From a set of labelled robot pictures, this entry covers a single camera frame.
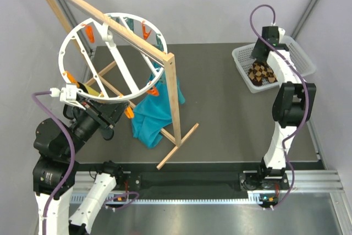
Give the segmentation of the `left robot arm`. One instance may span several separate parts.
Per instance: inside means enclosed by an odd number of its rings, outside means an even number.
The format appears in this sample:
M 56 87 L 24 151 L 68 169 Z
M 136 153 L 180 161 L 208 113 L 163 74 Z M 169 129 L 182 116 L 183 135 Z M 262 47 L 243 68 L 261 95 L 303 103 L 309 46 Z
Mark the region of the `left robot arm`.
M 129 104 L 84 101 L 83 105 L 85 110 L 72 108 L 70 126 L 51 116 L 36 128 L 34 148 L 40 158 L 32 175 L 39 234 L 90 234 L 108 194 L 126 184 L 122 167 L 112 161 L 104 162 L 79 208 L 72 215 L 69 213 L 79 167 L 75 154 L 97 131 L 104 140 L 111 140 L 113 128 Z

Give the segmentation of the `orange clothespin front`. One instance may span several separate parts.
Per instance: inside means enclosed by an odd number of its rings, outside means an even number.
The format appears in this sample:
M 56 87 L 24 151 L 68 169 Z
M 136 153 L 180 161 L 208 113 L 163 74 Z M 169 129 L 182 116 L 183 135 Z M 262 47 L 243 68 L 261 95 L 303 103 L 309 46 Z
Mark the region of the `orange clothespin front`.
M 124 110 L 124 114 L 129 118 L 129 119 L 133 119 L 134 118 L 134 112 L 133 109 L 131 107 L 127 107 Z

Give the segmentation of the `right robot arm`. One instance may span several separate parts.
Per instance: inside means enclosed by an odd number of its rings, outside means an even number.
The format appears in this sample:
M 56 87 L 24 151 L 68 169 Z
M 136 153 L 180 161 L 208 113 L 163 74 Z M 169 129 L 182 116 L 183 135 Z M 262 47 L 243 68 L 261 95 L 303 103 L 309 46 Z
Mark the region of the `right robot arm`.
M 283 179 L 287 154 L 299 129 L 310 119 L 316 95 L 316 85 L 307 83 L 298 73 L 288 46 L 281 42 L 283 35 L 284 30 L 277 26 L 262 28 L 251 53 L 255 61 L 248 71 L 256 86 L 264 80 L 279 85 L 272 106 L 273 137 L 256 176 L 258 185 L 265 189 Z

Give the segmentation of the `brown argyle sock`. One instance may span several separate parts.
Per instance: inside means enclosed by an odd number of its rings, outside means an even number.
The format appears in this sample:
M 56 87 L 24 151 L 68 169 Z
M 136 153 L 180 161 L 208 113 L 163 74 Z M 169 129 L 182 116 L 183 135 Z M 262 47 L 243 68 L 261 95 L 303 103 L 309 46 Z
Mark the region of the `brown argyle sock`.
M 275 75 L 274 71 L 272 70 L 272 68 L 270 68 L 270 67 L 267 67 L 265 70 L 265 78 L 267 79 L 267 81 L 270 84 L 277 82 L 276 75 Z
M 263 79 L 269 77 L 270 71 L 271 69 L 267 64 L 254 61 L 247 75 L 255 86 L 261 86 Z

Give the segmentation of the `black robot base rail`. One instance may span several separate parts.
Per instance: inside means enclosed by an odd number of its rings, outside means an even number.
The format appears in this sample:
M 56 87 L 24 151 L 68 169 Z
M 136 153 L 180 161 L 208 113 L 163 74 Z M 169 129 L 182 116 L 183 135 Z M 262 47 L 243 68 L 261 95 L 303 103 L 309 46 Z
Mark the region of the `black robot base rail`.
M 240 199 L 247 191 L 288 189 L 286 175 L 266 179 L 259 163 L 118 164 L 117 190 L 138 192 L 141 200 Z

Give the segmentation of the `white round clip hanger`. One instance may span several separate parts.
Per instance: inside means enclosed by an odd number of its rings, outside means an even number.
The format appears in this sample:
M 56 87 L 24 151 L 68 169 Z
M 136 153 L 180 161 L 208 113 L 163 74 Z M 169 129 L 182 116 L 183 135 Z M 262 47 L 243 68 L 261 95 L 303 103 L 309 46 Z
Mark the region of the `white round clip hanger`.
M 103 80 L 102 78 L 102 72 L 97 72 L 95 67 L 93 66 L 91 59 L 88 57 L 86 53 L 86 49 L 83 46 L 83 43 L 78 35 L 79 30 L 83 29 L 85 25 L 90 25 L 94 24 L 95 28 L 101 35 L 102 40 L 105 42 L 107 48 L 109 49 L 111 55 L 113 56 L 114 62 L 107 66 L 104 71 L 108 72 L 110 69 L 112 69 L 114 66 L 117 66 L 122 74 L 122 77 L 124 78 L 128 88 L 130 89 L 131 93 L 128 95 L 118 95 L 117 97 L 109 97 L 105 87 L 107 86 L 107 82 Z M 113 36 L 112 33 L 108 30 L 108 25 L 106 23 L 100 24 L 93 20 L 92 18 L 86 19 L 83 21 L 80 25 L 76 26 L 64 39 L 62 46 L 59 51 L 59 56 L 58 56 L 58 66 L 60 73 L 66 82 L 66 84 L 71 84 L 71 82 L 68 80 L 66 76 L 63 75 L 63 72 L 66 71 L 64 69 L 64 56 L 65 56 L 65 49 L 68 45 L 68 43 L 72 40 L 77 41 L 81 53 L 84 56 L 86 63 L 92 73 L 92 78 L 93 81 L 98 83 L 98 86 L 100 88 L 100 92 L 102 94 L 102 97 L 96 97 L 96 96 L 90 96 L 82 91 L 79 91 L 78 93 L 81 94 L 84 97 L 90 97 L 93 100 L 100 100 L 103 102 L 108 102 L 108 103 L 113 103 L 113 102 L 122 102 L 122 101 L 128 101 L 130 99 L 134 99 L 136 97 L 141 96 L 142 94 L 146 94 L 146 91 L 150 89 L 151 87 L 155 86 L 155 83 L 159 81 L 161 78 L 162 74 L 164 73 L 164 66 L 160 65 L 159 67 L 155 67 L 152 62 L 151 62 L 151 57 L 143 54 L 142 57 L 147 63 L 148 67 L 151 69 L 152 72 L 152 79 L 147 82 L 147 84 L 143 88 L 138 88 L 136 82 L 134 81 L 133 77 L 131 76 L 129 69 L 127 65 L 124 62 L 123 57 L 121 56 L 119 50 L 117 49 L 117 46 L 115 42 L 113 41 Z

